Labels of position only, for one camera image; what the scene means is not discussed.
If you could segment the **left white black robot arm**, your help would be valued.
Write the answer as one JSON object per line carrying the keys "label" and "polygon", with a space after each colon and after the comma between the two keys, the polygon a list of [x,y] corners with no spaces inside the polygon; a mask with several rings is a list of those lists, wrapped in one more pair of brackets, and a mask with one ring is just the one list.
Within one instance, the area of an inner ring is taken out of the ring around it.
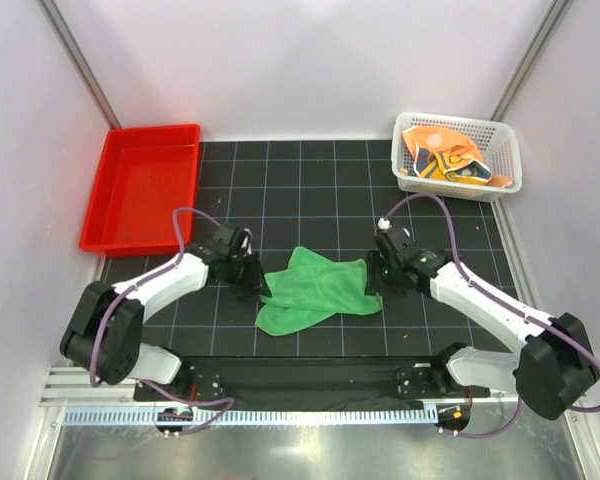
{"label": "left white black robot arm", "polygon": [[243,297],[271,295],[248,229],[220,223],[202,242],[184,246],[143,276],[113,285],[92,282],[77,303],[60,353],[87,370],[96,385],[149,381],[168,399],[183,399],[192,386],[185,360],[143,342],[143,326],[179,298],[213,282],[224,282]]}

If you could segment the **green microfiber towel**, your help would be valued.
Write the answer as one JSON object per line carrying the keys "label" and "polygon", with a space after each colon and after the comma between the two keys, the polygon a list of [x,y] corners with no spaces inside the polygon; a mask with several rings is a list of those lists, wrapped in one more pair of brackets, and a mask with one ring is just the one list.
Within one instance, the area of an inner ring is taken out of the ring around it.
{"label": "green microfiber towel", "polygon": [[260,296],[255,326],[286,336],[336,315],[368,316],[382,310],[382,297],[364,294],[367,272],[362,259],[336,262],[304,247],[295,248],[284,270],[267,273],[272,297]]}

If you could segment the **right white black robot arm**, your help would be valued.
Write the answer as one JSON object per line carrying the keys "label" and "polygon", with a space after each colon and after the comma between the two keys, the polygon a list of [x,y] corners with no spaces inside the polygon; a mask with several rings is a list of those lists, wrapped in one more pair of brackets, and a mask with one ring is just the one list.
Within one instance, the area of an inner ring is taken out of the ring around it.
{"label": "right white black robot arm", "polygon": [[599,380],[588,334],[577,317],[554,317],[521,303],[450,253],[418,246],[399,224],[380,220],[373,241],[366,258],[367,294],[417,292],[470,318],[507,349],[445,349],[430,372],[438,394],[453,396],[464,386],[515,393],[534,413],[555,420]]}

